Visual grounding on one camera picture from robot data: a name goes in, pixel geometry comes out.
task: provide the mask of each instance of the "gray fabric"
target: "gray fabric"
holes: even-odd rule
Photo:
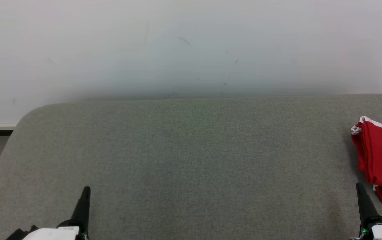
[[[382,95],[39,108],[0,158],[0,239],[68,219],[85,185],[95,240],[357,236],[362,115],[382,123]]]

